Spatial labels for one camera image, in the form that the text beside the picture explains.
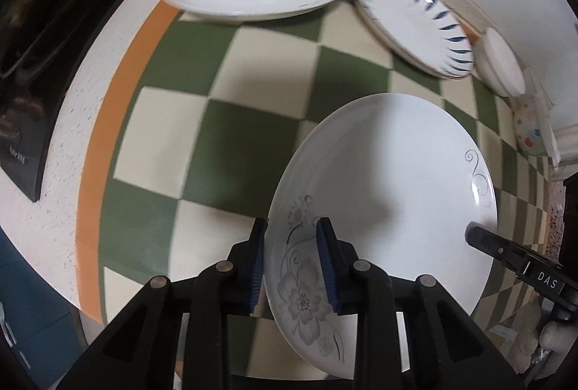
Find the right hand white glove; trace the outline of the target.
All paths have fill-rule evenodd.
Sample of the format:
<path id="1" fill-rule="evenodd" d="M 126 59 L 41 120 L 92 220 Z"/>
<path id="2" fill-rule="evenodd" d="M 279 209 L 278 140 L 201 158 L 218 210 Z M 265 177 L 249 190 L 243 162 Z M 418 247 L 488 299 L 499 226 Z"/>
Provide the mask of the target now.
<path id="1" fill-rule="evenodd" d="M 538 380 L 552 376 L 563 363 L 577 339 L 577 325 L 548 321 L 541 325 L 542 300 L 534 298 L 516 314 L 512 329 L 517 332 L 506 360 L 517 374 L 532 367 L 532 357 L 539 349 L 549 351 L 546 364 L 537 372 Z"/>

